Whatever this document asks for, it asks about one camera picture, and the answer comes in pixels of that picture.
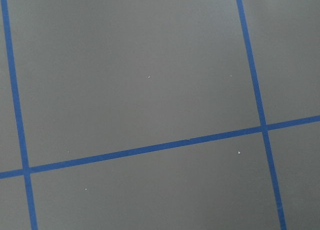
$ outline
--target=blue stripe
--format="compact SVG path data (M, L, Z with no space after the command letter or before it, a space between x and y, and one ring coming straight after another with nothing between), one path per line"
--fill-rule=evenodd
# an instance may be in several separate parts
M37 226L36 210L35 210L34 195L32 191L32 184L31 184L31 178L30 178L30 172L29 172L29 161L28 161L28 152L27 152L24 124L23 124L22 112L20 107L18 82L17 82L15 58L14 58L14 51L13 51L12 38L11 38L7 0L1 0L1 9L2 9L2 19L3 19L3 26L4 26L6 53L8 58L8 66L9 66L10 81L11 81L14 114L15 114L16 128L18 132L18 139L19 139L19 145L20 145L22 170L23 170L23 176L24 176L26 198L27 198L28 208L29 208L30 224L31 224L32 230L37 230L38 226Z
M268 127L268 130L276 130L276 129L283 129L288 127L303 125L303 124L311 124L316 122L320 122L320 115L273 123L273 124L269 124L267 127Z
M0 172L0 179L7 179L17 176L22 176L24 174L22 169L11 170L11 171L3 171Z
M245 10L244 10L242 0L236 0L236 4L238 7L238 13L239 13L241 27L242 27L242 33L243 33L243 38L244 38L244 43L245 43L245 48L246 48L246 54L247 54L247 58L248 58L248 62L249 62L249 68L250 68L250 73L251 73L251 78L252 78L252 83L253 83L253 90L254 90L254 95L255 95L256 107L257 107L259 120L260 120L260 124L261 124L264 147L265 147L266 157L267 157L267 161L268 161L268 165L269 165L269 171L270 171L270 175L271 175L271 181L272 181L272 186L273 186L275 202L276 202L276 206L277 206L278 218L279 218L281 230L286 230L287 226L286 226L285 213L283 210L283 205L282 205L282 200L281 200L281 195L280 195L280 188L279 188L279 184L278 184L278 178L277 178L274 158L272 155L272 150L271 150L271 145L270 145L270 140L269 140L269 135L268 135L266 117L265 117L264 107L263 107L260 88L259 88L259 82L258 82L258 76L257 76L257 71L256 71L256 66L255 66L254 55L253 55L251 43L250 43L250 37L249 37L249 31L248 31L248 26L247 26L247 21L246 21L246 16L245 16Z
M156 151L161 151L166 149L178 148L178 147L183 147L183 146L188 146L193 144L200 144L200 143L216 141L221 139L228 139L228 138L239 137L243 135L255 134L260 132L261 132L261 128L259 126L251 127L251 128L218 133L218 134L213 134L208 136L201 136L201 137L196 137L196 138L191 138L186 140L172 141L172 142L167 142L167 143L162 143L162 144L157 144L152 146L144 146L144 147L124 150L124 151L117 151L117 152L112 152L112 153L107 153L102 155L89 156L89 157L84 157L84 158L79 158L79 159L74 159L69 161L62 161L62 162L56 162L56 163L51 163L46 165L34 166L30 168L30 172L39 173L39 172L50 171L55 169L69 168L69 167L78 166L78 165L91 164L91 163L96 163L100 161L118 159L118 158L138 155L138 154L151 153L151 152L156 152Z

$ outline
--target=grid line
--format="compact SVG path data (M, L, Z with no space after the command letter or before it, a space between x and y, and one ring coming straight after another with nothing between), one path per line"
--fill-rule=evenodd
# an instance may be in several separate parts
M32 190L31 174L40 173L44 171L52 171L52 170L57 170L62 168L69 168L69 167L74 167L74 166L79 166L84 164L91 164L91 163L123 158L128 156L134 156L134 155L139 155L144 153L168 150L168 149L173 149L173 148L178 148L183 146L201 144L205 142L223 140L227 138L240 137L240 136L256 134L256 133L262 133L262 136L263 136L274 196L275 196L276 205L277 205L280 227L282 230L287 229L268 131L320 122L320 115L267 124L265 114L264 114L263 102L261 98L258 76L257 76L254 56L251 48L249 31L248 31L248 26L246 22L243 3L242 3L242 0L236 0L236 3L238 7L238 13L239 13L240 22L241 22L244 43L245 43L247 58L249 62L249 68L250 68L250 73L252 78L252 84L253 84L253 90L254 90L259 120L260 120L260 126L30 167L29 161L28 161L28 151L27 151L26 139L25 139L25 133L24 133L22 111L21 111L20 99L19 99L14 51L13 51L13 44L12 44L11 30L10 30L8 3L7 3L7 0L1 0L7 60L8 60L9 73L10 73L11 91L12 91L17 132L18 132L18 140L19 140L19 146L20 146L22 169L0 172L0 179L12 178L17 176L24 177L25 191L26 191L30 224L31 224L32 230L37 230L38 224L37 224L36 209L35 209L33 190Z

